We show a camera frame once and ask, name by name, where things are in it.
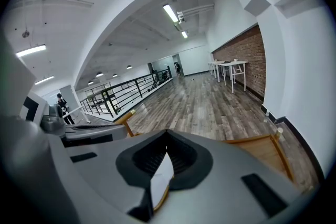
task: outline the black metal railing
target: black metal railing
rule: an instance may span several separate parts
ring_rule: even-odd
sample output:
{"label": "black metal railing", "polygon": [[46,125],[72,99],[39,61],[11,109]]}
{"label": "black metal railing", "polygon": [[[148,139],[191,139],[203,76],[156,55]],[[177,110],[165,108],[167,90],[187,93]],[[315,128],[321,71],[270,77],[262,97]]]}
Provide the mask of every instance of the black metal railing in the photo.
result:
{"label": "black metal railing", "polygon": [[170,68],[105,88],[80,101],[86,112],[118,115],[126,105],[155,89],[172,77]]}

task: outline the white table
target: white table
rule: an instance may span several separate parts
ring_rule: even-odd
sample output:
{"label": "white table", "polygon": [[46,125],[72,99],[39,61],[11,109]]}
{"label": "white table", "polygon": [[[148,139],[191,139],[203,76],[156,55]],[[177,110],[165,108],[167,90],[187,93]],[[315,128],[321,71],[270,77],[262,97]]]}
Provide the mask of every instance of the white table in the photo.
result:
{"label": "white table", "polygon": [[214,74],[215,78],[218,79],[218,82],[219,82],[218,65],[220,65],[221,63],[225,63],[225,62],[227,62],[227,61],[213,61],[213,62],[208,63],[210,74]]}
{"label": "white table", "polygon": [[[229,67],[230,70],[230,79],[231,79],[231,83],[232,83],[232,93],[233,93],[233,83],[236,83],[236,75],[239,74],[244,74],[244,92],[246,91],[246,75],[245,75],[245,64],[248,63],[248,61],[232,61],[232,62],[228,62],[228,63],[220,63],[219,65],[222,66],[223,68],[225,67]],[[234,69],[234,66],[238,66],[239,67],[239,73],[236,73],[236,69]]]}

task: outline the wooden floor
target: wooden floor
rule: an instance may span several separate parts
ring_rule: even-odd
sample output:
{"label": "wooden floor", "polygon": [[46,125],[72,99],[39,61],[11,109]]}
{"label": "wooden floor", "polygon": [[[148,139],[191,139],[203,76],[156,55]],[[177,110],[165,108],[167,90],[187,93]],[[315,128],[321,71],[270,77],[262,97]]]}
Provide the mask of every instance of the wooden floor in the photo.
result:
{"label": "wooden floor", "polygon": [[275,126],[269,119],[264,122],[262,102],[238,84],[232,94],[228,84],[218,83],[209,73],[174,78],[134,108],[136,114],[128,120],[129,126],[134,133],[173,129],[214,140],[273,134],[277,127],[282,127],[279,142],[298,188],[306,191],[316,186],[313,166],[286,125]]}

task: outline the tube light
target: tube light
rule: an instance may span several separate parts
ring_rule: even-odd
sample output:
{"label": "tube light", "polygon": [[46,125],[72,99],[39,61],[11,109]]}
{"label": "tube light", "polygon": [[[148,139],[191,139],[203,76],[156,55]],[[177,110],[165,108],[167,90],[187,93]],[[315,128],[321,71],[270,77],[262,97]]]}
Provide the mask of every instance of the tube light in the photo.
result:
{"label": "tube light", "polygon": [[182,36],[183,36],[184,38],[187,38],[187,37],[188,37],[188,36],[187,36],[187,33],[186,33],[185,31],[181,32],[181,34],[182,34]]}
{"label": "tube light", "polygon": [[164,5],[163,6],[164,10],[168,13],[168,15],[171,17],[171,19],[173,20],[174,23],[178,22],[178,18],[175,15],[175,13],[173,12],[172,8],[170,8],[170,5]]}
{"label": "tube light", "polygon": [[16,56],[17,57],[22,57],[24,55],[32,54],[33,52],[37,52],[37,51],[45,50],[45,49],[46,49],[46,45],[40,45],[40,46],[29,48],[29,49],[26,49],[26,50],[23,50],[23,51],[19,51],[19,52],[17,52]]}
{"label": "tube light", "polygon": [[47,80],[49,80],[49,79],[53,79],[53,78],[54,78],[54,76],[51,76],[51,77],[46,78],[46,79],[42,79],[42,80],[36,82],[35,85],[38,85],[38,84],[40,84],[40,83],[42,83],[42,82],[45,82],[45,81],[47,81]]}

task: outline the brick wall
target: brick wall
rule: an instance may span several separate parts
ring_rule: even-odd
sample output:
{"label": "brick wall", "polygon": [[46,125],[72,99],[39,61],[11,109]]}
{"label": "brick wall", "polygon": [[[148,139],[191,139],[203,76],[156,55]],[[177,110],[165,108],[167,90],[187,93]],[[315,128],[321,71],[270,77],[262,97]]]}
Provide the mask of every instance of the brick wall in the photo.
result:
{"label": "brick wall", "polygon": [[[246,66],[246,86],[255,90],[262,97],[265,95],[266,62],[264,43],[259,26],[242,33],[213,52],[218,61],[248,61]],[[237,75],[236,80],[244,82],[244,75]]]}

